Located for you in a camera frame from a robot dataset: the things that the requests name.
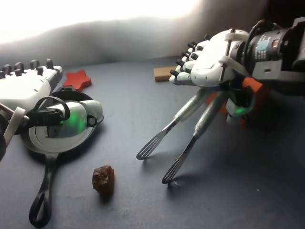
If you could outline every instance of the brown meat chunk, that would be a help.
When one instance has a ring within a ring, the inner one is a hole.
[[[96,168],[92,176],[93,188],[101,195],[111,195],[114,188],[114,170],[111,166]]]

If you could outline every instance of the blue sticker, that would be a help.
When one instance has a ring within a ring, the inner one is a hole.
[[[260,41],[257,43],[256,50],[257,51],[267,50],[268,44],[269,44],[269,41]]]

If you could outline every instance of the frying pan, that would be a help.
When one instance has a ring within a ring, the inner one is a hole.
[[[81,92],[77,92],[71,88],[60,88],[58,91],[53,92],[52,96],[58,97],[64,101],[84,101],[84,100],[92,100],[88,95],[83,94]],[[30,208],[29,213],[29,220],[32,225],[35,227],[41,228],[48,224],[51,218],[52,214],[52,181],[56,170],[56,159],[60,153],[66,152],[70,149],[75,148],[77,145],[79,145],[78,142],[83,142],[85,139],[87,139],[93,130],[94,127],[88,127],[85,129],[81,134],[77,136],[70,137],[69,140],[63,140],[62,141],[62,147],[56,147],[48,151],[42,150],[40,147],[37,147],[39,145],[39,138],[41,138],[40,135],[44,135],[46,127],[43,126],[36,126],[29,129],[29,131],[22,133],[21,138],[24,142],[24,144],[31,150],[36,153],[39,153],[43,156],[45,156],[45,174],[44,178],[41,184],[41,188],[39,189],[39,192],[34,199],[34,202]],[[49,144],[50,148],[52,148],[54,145],[58,145],[54,143],[54,139],[50,139],[49,142],[44,142],[44,144]],[[43,206],[42,216],[40,219],[38,219],[38,213],[40,211],[40,208]]]

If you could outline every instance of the white backdrop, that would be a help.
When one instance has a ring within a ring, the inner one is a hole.
[[[249,31],[267,0],[43,2],[20,1],[13,11],[3,10],[0,66],[52,58],[71,67],[180,55],[206,33]]]

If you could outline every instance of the gray wall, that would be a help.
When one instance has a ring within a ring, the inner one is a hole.
[[[45,62],[52,58],[54,64],[65,68],[180,55],[188,42],[201,41],[206,33],[214,35],[229,28],[250,30],[260,19],[267,2],[199,1],[199,7],[192,14],[178,19],[93,21],[0,44],[0,66],[16,62],[28,66],[32,59]]]

